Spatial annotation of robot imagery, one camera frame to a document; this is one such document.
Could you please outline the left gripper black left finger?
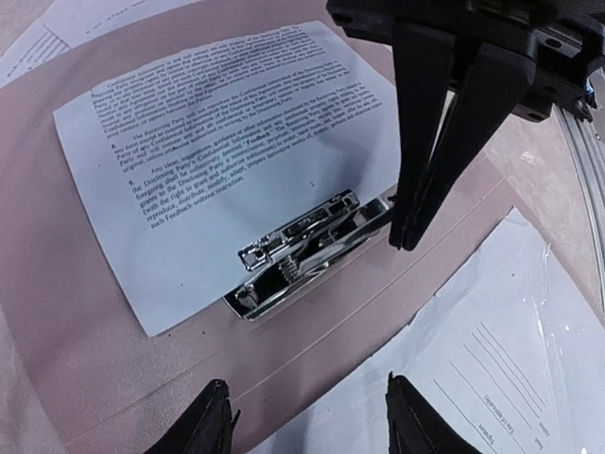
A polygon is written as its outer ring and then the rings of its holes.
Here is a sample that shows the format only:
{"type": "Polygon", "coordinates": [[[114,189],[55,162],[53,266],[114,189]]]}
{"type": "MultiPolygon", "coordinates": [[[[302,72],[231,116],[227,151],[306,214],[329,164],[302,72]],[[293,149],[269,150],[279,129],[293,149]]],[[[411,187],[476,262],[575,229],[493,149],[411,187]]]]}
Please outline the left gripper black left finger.
{"type": "Polygon", "coordinates": [[[212,379],[145,454],[230,454],[239,417],[226,381],[212,379]]]}

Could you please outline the white printed sheet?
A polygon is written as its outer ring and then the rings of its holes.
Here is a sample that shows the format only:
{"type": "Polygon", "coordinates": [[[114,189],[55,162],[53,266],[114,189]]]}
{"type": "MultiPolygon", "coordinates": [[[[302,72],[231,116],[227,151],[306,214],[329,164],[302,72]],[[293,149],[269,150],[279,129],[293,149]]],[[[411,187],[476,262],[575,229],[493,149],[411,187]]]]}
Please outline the white printed sheet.
{"type": "Polygon", "coordinates": [[[95,38],[189,0],[56,1],[1,57],[1,85],[95,38]]]}
{"type": "Polygon", "coordinates": [[[604,449],[603,326],[518,210],[410,325],[257,451],[386,452],[392,374],[482,453],[604,449]]]}

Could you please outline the white sheet dense English text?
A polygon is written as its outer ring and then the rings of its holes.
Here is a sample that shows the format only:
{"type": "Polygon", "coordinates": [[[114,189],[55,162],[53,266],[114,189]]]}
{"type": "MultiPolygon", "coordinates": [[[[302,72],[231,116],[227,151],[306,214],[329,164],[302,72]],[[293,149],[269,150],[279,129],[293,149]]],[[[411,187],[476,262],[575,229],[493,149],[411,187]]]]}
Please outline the white sheet dense English text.
{"type": "Polygon", "coordinates": [[[324,23],[186,49],[54,112],[95,236],[156,336],[243,283],[239,252],[400,164],[393,83],[324,23]]]}

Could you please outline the pink-brown file folder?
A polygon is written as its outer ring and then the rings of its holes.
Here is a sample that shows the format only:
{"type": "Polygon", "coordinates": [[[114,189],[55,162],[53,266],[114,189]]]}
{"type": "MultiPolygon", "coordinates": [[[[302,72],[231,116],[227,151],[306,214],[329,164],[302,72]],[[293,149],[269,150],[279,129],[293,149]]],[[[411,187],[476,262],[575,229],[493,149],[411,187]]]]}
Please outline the pink-brown file folder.
{"type": "Polygon", "coordinates": [[[53,113],[99,82],[187,47],[326,21],[321,1],[203,1],[116,30],[1,91],[1,449],[139,453],[212,378],[244,452],[400,330],[512,207],[541,231],[595,313],[600,276],[582,182],[557,116],[510,117],[416,251],[377,236],[246,323],[214,304],[149,338],[95,239],[53,113]]]}

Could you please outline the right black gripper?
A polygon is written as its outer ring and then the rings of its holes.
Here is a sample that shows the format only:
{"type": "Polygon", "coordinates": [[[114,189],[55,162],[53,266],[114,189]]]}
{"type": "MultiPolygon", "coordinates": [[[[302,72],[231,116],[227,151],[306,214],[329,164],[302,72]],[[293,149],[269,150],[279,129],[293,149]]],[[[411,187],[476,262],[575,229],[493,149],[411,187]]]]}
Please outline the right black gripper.
{"type": "Polygon", "coordinates": [[[326,8],[347,36],[392,47],[401,143],[389,233],[396,248],[416,248],[518,103],[514,113],[534,122],[552,105],[580,120],[596,108],[589,78],[604,65],[601,1],[330,1],[326,8]],[[461,61],[454,65],[455,39],[461,61]]]}

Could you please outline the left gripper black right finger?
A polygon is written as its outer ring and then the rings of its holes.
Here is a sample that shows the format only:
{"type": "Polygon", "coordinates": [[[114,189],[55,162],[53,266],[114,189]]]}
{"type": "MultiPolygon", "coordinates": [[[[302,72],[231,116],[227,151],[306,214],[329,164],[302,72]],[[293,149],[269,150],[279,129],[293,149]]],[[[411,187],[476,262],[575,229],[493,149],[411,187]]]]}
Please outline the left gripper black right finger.
{"type": "Polygon", "coordinates": [[[389,454],[479,454],[403,375],[389,374],[389,454]]]}

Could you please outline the metal folder clip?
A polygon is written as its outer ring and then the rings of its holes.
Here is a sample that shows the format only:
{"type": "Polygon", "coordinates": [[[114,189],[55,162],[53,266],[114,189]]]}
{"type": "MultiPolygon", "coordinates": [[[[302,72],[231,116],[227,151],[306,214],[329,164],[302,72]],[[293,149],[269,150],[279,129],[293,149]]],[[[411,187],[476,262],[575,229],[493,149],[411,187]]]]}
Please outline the metal folder clip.
{"type": "Polygon", "coordinates": [[[362,204],[346,190],[238,252],[249,276],[223,296],[241,319],[254,321],[377,235],[392,218],[391,200],[362,204]]]}

